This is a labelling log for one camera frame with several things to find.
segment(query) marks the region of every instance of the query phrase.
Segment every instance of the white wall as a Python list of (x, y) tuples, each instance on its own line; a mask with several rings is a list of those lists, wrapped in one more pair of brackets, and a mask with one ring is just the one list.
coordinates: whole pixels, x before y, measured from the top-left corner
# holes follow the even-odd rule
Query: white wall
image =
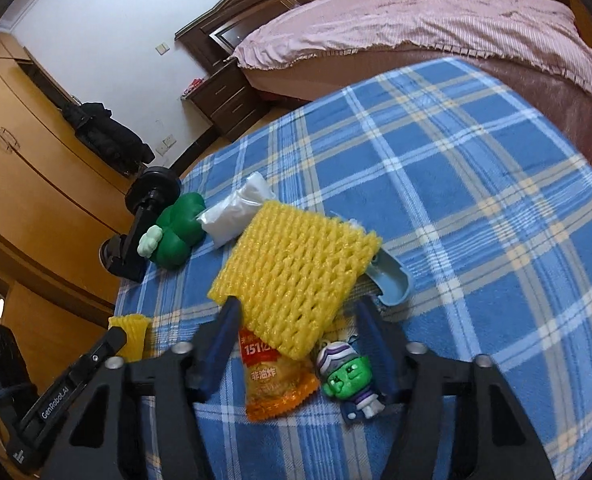
[[(179, 99), (205, 72), (173, 36), (218, 1), (35, 0), (16, 9), (15, 20), (5, 20), (81, 101), (103, 102), (153, 150), (172, 134), (176, 144), (156, 159), (169, 166), (209, 127), (192, 104)], [(162, 42), (171, 50), (160, 56), (155, 47)]]

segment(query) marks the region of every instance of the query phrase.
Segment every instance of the screw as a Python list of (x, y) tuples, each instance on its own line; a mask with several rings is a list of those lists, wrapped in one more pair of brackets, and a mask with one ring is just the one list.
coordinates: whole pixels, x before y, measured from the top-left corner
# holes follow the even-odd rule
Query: screw
[(474, 363), (476, 363), (481, 368), (491, 368), (494, 366), (492, 358), (486, 354), (479, 354), (474, 357)]
[(418, 341), (407, 343), (407, 351), (413, 355), (422, 355), (427, 353), (427, 345)]
[(188, 354), (192, 349), (193, 345), (188, 341), (180, 341), (172, 346), (172, 352), (178, 355)]
[(125, 364), (125, 360), (122, 357), (110, 357), (105, 361), (105, 366), (109, 368), (109, 370), (118, 370), (122, 368)]

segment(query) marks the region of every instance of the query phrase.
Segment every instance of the black jacket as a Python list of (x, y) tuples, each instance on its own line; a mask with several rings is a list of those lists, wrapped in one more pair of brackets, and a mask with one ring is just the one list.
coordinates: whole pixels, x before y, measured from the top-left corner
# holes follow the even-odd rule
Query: black jacket
[(74, 127), (77, 139), (120, 174), (136, 174), (140, 163), (154, 160), (149, 146), (111, 119), (111, 110), (102, 103), (68, 104), (62, 115)]

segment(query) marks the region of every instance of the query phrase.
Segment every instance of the wooden nightstand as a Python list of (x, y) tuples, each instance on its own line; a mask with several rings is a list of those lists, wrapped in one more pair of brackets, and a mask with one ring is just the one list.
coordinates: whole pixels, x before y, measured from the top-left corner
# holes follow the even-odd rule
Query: wooden nightstand
[(269, 111), (236, 60), (226, 63), (184, 99), (192, 101), (217, 127), (221, 137), (233, 142)]

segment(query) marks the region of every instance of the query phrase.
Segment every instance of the yellow foam mesh sleeve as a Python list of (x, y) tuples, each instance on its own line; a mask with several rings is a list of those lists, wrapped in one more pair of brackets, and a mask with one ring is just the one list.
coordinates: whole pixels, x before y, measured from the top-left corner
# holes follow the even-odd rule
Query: yellow foam mesh sleeve
[(109, 318), (109, 328), (119, 326), (127, 333), (127, 343), (120, 349), (117, 355), (127, 363), (140, 361), (144, 351), (144, 335), (151, 323), (151, 319), (142, 314), (129, 314), (128, 316), (115, 316)]
[(283, 355), (306, 357), (381, 239), (348, 222), (269, 201), (242, 234), (208, 297), (236, 296), (243, 323)]

